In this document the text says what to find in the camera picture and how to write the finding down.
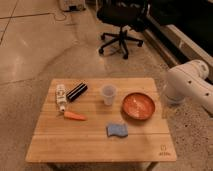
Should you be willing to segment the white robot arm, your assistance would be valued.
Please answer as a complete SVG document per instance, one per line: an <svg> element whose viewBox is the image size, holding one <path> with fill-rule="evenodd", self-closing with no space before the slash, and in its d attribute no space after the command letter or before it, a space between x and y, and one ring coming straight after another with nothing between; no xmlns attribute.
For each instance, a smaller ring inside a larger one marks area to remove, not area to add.
<svg viewBox="0 0 213 171"><path fill-rule="evenodd" d="M197 101L213 115L213 85L206 82L209 67L202 60L191 60L166 73L164 97L168 104L181 104L186 97Z"/></svg>

